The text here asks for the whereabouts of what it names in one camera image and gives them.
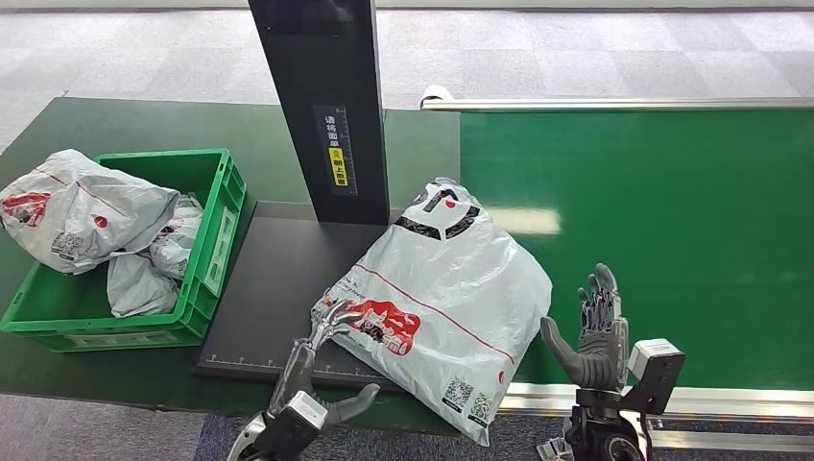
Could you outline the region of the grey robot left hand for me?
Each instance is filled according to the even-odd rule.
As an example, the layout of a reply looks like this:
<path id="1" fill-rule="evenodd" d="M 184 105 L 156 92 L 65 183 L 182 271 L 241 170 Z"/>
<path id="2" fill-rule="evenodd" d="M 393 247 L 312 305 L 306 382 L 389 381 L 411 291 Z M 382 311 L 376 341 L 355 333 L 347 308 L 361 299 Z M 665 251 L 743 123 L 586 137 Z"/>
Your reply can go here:
<path id="1" fill-rule="evenodd" d="M 337 301 L 325 314 L 319 314 L 306 338 L 295 341 L 283 373 L 277 380 L 266 414 L 277 417 L 283 407 L 302 391 L 324 413 L 320 427 L 345 423 L 368 410 L 380 392 L 375 383 L 365 385 L 355 396 L 334 402 L 321 400 L 313 393 L 312 374 L 317 352 L 331 337 L 350 332 L 350 325 L 361 319 L 362 314 L 350 307 L 349 300 Z"/>

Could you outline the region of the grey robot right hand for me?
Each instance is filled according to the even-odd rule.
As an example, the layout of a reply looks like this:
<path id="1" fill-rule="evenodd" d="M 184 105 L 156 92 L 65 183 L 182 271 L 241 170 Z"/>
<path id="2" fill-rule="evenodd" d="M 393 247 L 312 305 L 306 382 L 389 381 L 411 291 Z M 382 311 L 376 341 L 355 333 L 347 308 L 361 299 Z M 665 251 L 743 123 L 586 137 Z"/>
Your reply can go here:
<path id="1" fill-rule="evenodd" d="M 622 316 L 618 284 L 610 267 L 597 263 L 580 287 L 581 330 L 573 349 L 556 321 L 540 319 L 540 335 L 571 382 L 579 387 L 619 392 L 626 385 L 629 325 Z"/>

